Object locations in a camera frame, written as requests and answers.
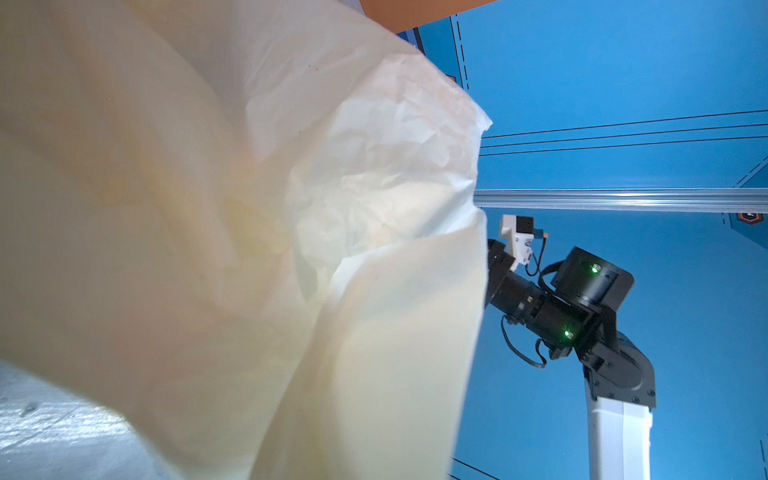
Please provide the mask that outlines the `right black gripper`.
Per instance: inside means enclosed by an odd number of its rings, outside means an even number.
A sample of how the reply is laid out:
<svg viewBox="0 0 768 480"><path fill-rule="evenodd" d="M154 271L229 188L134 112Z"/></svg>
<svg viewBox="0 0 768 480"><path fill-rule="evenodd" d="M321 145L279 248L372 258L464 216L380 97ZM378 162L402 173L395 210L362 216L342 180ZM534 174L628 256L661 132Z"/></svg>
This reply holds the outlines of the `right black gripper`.
<svg viewBox="0 0 768 480"><path fill-rule="evenodd" d="M513 324L532 323L544 303L544 291L511 269L515 258L506 252L502 242L489 240L487 245L485 307L497 308Z"/></svg>

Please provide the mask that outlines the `cream plastic bag orange print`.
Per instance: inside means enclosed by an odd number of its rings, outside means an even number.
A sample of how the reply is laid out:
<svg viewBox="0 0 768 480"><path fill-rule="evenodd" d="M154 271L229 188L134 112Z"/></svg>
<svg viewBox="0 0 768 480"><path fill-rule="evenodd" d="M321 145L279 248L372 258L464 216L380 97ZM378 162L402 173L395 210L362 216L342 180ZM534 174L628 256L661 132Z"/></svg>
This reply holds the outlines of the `cream plastic bag orange print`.
<svg viewBox="0 0 768 480"><path fill-rule="evenodd" d="M185 479L443 479L490 124L337 1L5 1L1 356Z"/></svg>

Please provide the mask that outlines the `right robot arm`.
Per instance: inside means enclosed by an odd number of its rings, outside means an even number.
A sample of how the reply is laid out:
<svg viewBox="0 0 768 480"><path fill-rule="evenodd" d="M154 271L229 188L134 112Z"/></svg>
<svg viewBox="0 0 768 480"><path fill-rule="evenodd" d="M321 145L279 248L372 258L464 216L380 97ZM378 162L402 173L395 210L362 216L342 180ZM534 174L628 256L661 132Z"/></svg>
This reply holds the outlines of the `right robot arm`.
<svg viewBox="0 0 768 480"><path fill-rule="evenodd" d="M618 329L618 310L634 285L631 273L583 249L540 273L536 282L513 269L503 243L488 243L485 303L502 314L501 327L522 325L546 347L527 358L543 369L577 355L583 366L593 479L648 479L650 431L657 407L648 357Z"/></svg>

